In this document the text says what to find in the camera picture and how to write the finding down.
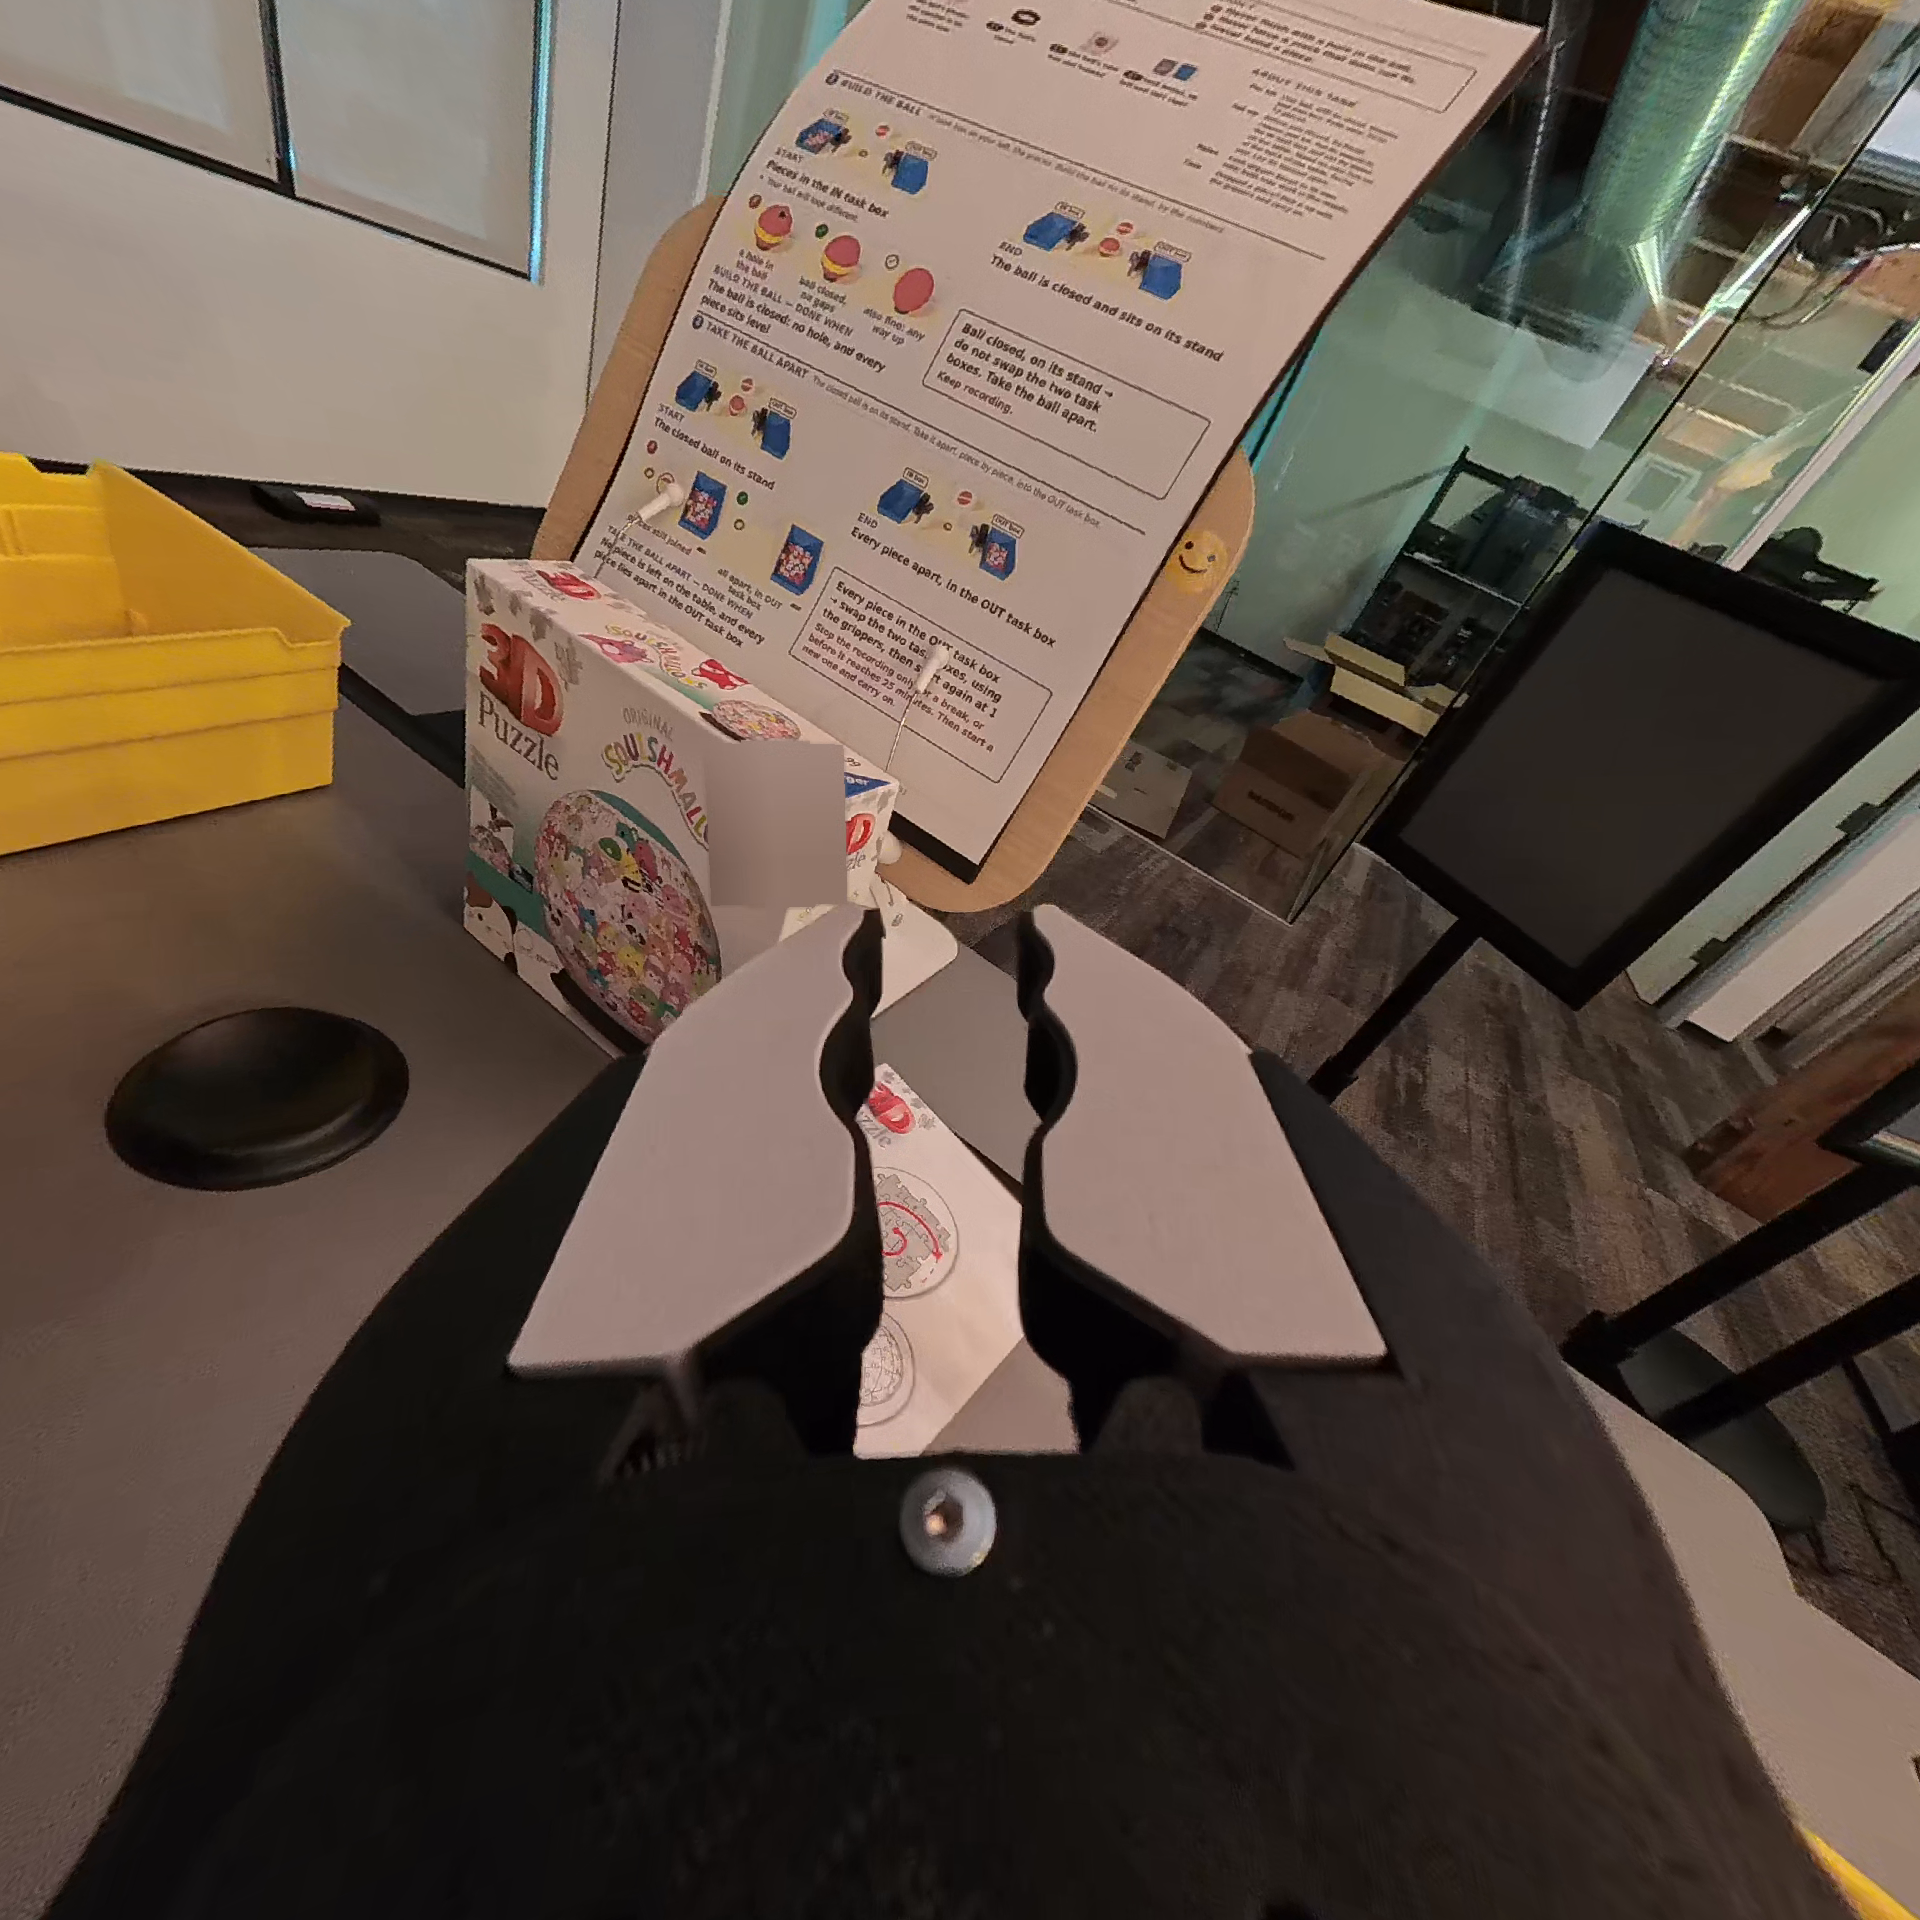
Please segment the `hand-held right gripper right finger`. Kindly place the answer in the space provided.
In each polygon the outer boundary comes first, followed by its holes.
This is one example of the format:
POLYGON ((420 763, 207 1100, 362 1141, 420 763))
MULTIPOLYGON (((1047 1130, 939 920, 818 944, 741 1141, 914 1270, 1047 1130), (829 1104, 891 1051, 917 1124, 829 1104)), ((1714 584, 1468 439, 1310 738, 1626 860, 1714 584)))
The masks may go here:
POLYGON ((1198 996, 1060 904, 1021 920, 1021 1316, 1096 1443, 1138 1382, 1260 1443, 1254 1384, 1383 1373, 1388 1339, 1254 1069, 1198 996))

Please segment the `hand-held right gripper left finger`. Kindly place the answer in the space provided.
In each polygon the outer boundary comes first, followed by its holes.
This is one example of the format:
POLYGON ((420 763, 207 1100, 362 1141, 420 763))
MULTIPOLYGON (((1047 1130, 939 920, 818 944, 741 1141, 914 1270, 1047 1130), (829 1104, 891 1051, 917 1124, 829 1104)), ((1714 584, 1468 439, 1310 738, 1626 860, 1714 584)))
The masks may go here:
POLYGON ((769 1389, 854 1443, 886 1257, 856 1112, 874 1083, 878 908, 837 904, 647 1051, 508 1351, 524 1382, 657 1382, 678 1413, 769 1389))

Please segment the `yellow plastic bin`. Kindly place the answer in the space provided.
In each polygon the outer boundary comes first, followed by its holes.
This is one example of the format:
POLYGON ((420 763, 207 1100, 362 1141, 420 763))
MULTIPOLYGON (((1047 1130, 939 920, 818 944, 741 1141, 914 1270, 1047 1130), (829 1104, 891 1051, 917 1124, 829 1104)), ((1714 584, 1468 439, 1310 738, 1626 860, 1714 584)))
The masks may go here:
POLYGON ((349 618, 120 465, 0 455, 0 849, 329 786, 349 618))

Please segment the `colourful puzzle box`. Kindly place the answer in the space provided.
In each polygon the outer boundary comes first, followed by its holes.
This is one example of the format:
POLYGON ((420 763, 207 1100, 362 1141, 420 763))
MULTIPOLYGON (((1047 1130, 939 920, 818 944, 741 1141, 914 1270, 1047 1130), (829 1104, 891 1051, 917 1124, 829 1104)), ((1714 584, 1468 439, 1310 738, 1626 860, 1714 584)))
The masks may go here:
POLYGON ((564 563, 468 565, 468 931, 620 1052, 834 904, 899 778, 564 563))

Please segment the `white printed leaflet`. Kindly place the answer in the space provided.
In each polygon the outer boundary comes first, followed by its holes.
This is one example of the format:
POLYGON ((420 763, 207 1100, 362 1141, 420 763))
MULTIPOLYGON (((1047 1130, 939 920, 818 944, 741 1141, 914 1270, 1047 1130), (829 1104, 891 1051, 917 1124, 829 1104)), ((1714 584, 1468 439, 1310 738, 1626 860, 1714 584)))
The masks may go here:
POLYGON ((863 1351, 856 1459, 1021 1447, 1021 1201, 888 1062, 856 1115, 886 1254, 863 1351))

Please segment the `brown cardboard box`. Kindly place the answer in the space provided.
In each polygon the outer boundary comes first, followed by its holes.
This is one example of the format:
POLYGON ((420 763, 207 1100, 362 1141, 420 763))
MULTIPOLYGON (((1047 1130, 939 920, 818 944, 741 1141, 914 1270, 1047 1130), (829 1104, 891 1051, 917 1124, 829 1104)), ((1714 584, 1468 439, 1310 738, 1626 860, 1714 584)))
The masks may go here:
POLYGON ((1211 806, 1260 842, 1310 860, 1380 803, 1400 771, 1401 758, 1372 732, 1304 711, 1245 732, 1211 806))

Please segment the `wooden bench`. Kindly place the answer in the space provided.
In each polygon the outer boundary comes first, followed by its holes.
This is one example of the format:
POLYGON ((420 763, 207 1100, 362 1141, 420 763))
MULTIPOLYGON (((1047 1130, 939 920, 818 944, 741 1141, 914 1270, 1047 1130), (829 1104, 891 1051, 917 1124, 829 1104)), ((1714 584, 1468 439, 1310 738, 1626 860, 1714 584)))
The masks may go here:
POLYGON ((1826 1138, 1884 1092, 1920 1057, 1920 988, 1896 996, 1878 1020, 1789 1067, 1748 1098, 1728 1117, 1686 1149, 1695 1181, 1733 1210, 1766 1223, 1828 1187, 1849 1157, 1826 1138))

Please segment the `printed instruction sheet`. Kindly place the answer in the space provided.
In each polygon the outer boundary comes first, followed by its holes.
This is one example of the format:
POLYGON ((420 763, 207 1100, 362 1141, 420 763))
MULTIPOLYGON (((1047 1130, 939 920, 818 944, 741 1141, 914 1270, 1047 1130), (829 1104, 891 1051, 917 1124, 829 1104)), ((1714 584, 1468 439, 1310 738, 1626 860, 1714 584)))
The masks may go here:
POLYGON ((977 876, 1261 399, 1540 32, 867 6, 721 199, 578 563, 977 876))

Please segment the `wooden easel board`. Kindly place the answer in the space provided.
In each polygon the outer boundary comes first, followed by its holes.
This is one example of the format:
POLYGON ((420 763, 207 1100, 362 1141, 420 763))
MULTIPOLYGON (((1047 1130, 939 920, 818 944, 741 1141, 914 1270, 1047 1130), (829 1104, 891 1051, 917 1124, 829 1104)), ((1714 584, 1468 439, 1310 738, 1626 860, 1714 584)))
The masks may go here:
MULTIPOLYGON (((677 310, 693 285, 719 212, 721 199, 711 196, 705 204, 693 204, 684 218, 677 218, 652 243, 630 306, 616 331, 608 359, 593 381, 582 421, 564 462, 564 479, 547 495, 547 511, 539 515, 539 532, 532 546, 535 563, 571 563, 582 547, 597 501, 620 465, 620 439, 638 427, 647 374, 657 372, 677 310)), ((1011 814, 982 876, 964 878, 933 860, 924 849, 904 849, 899 860, 899 882, 910 903, 933 916, 982 916, 1011 904, 1039 882, 1056 853, 1095 806, 1095 792, 1107 778, 1111 763, 1129 748, 1134 732, 1189 651, 1222 584, 1245 557, 1249 537, 1254 465, 1245 454, 1233 454, 1179 537, 1215 546, 1220 557, 1207 581, 1189 587, 1179 575, 1179 557, 1173 551, 1163 563, 1149 593, 1143 595, 1143 611, 1129 618, 1086 706, 1051 748, 1038 785, 1011 814)))

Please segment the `silver ventilation duct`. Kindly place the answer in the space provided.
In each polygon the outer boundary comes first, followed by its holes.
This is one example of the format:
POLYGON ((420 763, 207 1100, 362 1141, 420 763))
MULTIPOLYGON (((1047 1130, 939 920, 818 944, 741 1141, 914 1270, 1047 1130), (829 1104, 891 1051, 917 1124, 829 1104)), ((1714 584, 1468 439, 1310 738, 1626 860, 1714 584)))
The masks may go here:
POLYGON ((1794 0, 1646 6, 1576 204, 1576 274, 1588 301, 1668 274, 1686 208, 1794 15, 1794 0))

